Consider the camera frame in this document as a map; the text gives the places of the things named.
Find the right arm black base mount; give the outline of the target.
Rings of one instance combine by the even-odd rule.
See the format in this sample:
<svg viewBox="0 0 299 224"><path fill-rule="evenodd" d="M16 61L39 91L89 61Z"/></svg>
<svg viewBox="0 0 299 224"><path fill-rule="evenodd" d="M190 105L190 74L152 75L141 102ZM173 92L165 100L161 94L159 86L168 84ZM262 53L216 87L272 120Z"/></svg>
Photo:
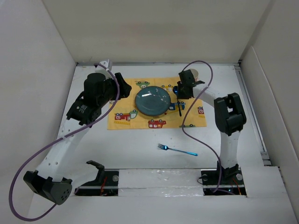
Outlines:
<svg viewBox="0 0 299 224"><path fill-rule="evenodd" d="M219 180L217 170L202 169L200 174L201 176L197 179L197 181L203 188L204 196L247 195L243 175L240 169L236 174L233 174L230 177L222 177L217 191L215 191Z"/></svg>

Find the blue metal spoon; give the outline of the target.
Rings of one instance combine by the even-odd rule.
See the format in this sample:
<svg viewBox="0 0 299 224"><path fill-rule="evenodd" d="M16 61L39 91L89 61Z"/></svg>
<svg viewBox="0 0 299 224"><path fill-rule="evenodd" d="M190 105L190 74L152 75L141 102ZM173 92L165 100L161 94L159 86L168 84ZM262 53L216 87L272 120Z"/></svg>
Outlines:
<svg viewBox="0 0 299 224"><path fill-rule="evenodd" d="M180 109L180 101L179 101L179 99L178 99L178 86L174 86L174 88L173 88L173 92L174 92L174 94L175 94L176 97L177 97L178 111L179 111L179 116L181 117L181 116L182 116L182 112L181 112L181 109Z"/></svg>

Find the yellow cartoon vehicle placemat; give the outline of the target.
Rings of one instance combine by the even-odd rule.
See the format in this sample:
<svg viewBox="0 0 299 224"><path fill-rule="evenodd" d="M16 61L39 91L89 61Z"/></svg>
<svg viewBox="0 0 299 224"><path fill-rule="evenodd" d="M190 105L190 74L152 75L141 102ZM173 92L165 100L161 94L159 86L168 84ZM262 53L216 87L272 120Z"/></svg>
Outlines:
<svg viewBox="0 0 299 224"><path fill-rule="evenodd" d="M179 81L178 77L126 78L125 81L132 87L130 96L119 100L109 113L108 130L180 128L182 124L186 128L207 126L203 102L200 99L196 101L185 121L183 118L194 99L181 99L182 116L179 116L177 98L172 91ZM169 93L171 104L164 114L150 117L138 111L135 105L135 96L141 89L148 86L162 87Z"/></svg>

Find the pink cup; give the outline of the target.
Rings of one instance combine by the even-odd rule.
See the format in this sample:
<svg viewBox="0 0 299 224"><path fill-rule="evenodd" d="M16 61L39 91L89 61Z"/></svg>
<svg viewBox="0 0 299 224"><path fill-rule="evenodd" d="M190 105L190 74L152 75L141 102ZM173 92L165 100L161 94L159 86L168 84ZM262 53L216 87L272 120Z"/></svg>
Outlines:
<svg viewBox="0 0 299 224"><path fill-rule="evenodd" d="M197 82L199 80L199 73L196 69L190 69L193 78L194 78L194 82Z"/></svg>

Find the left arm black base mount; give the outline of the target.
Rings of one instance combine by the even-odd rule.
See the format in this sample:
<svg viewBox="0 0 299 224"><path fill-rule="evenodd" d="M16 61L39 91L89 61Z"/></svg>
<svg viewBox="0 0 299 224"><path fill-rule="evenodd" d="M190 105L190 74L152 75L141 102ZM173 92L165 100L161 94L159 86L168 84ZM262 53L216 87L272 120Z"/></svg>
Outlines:
<svg viewBox="0 0 299 224"><path fill-rule="evenodd" d="M97 168L96 177L88 182L81 184L74 189L76 196L118 196L119 170L105 169L105 167L95 161L87 161Z"/></svg>

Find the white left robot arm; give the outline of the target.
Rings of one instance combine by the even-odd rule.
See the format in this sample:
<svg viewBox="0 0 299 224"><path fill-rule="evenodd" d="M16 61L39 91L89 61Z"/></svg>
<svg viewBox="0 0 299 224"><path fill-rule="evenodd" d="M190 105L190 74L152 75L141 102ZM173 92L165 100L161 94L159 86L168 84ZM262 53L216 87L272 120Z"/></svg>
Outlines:
<svg viewBox="0 0 299 224"><path fill-rule="evenodd" d="M102 116L103 106L110 101L127 98L131 89L121 73L112 77L99 72L87 76L84 90L68 110L56 142L50 146L50 151L35 171L27 171L23 177L34 193L57 205L67 200L72 190L72 179L67 179L65 172L71 155Z"/></svg>

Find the dark teal round plate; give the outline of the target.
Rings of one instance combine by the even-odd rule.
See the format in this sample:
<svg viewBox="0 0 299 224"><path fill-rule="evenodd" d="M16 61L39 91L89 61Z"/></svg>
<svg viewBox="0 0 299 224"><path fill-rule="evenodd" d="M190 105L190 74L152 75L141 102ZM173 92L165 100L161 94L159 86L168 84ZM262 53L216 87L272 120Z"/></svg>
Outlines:
<svg viewBox="0 0 299 224"><path fill-rule="evenodd" d="M154 117L164 114L170 107L169 93L158 86L141 89L135 96L135 105L140 113Z"/></svg>

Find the blue metal fork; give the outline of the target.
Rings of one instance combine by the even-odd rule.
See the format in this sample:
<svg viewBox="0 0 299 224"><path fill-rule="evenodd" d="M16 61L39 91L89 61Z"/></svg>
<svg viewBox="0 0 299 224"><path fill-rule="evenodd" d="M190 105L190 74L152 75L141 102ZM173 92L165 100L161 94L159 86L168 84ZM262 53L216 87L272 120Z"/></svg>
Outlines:
<svg viewBox="0 0 299 224"><path fill-rule="evenodd" d="M183 150L178 150L178 149L173 149L173 148L169 148L168 146L166 145L163 145L163 144L158 144L157 146L159 149L161 150L171 150L171 151L174 151L174 152L179 152L179 153L184 153L184 154L188 154L188 155L192 155L192 156L198 156L197 153L193 153L193 152L187 152L187 151L183 151Z"/></svg>

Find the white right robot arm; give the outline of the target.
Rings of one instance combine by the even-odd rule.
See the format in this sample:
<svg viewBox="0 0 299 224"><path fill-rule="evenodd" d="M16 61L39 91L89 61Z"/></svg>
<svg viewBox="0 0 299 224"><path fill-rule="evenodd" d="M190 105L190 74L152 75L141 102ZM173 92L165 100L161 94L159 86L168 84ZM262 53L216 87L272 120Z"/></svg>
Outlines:
<svg viewBox="0 0 299 224"><path fill-rule="evenodd" d="M182 121L182 130L184 134L188 137L200 142L201 144L207 146L213 151L216 155L217 169L214 172L213 178L216 181L217 178L217 187L221 184L226 184L232 180L233 175L238 174L239 165L237 163L237 145L238 139L241 130L243 129L244 124L246 123L246 115L241 103L241 99L237 93L231 93L227 96L223 96L216 90L210 88L210 84L213 79L213 70L211 70L211 78L207 85L203 85L205 82L199 80L196 81L193 76L192 70L185 70L186 67L179 73L180 81L177 82L177 85L173 87L173 92L178 100L179 108L179 99L190 99L194 98L193 103L186 112L184 119ZM158 117L162 115L162 112L166 112L166 106L170 107L171 103L158 104L158 99L150 99L147 96L137 96L137 110L143 115L149 115L152 117ZM203 100L214 108L215 113L215 123L218 130L221 133L221 153L220 156L209 146L208 144L190 136L184 130L185 120L188 113L190 112L193 105L198 99Z"/></svg>

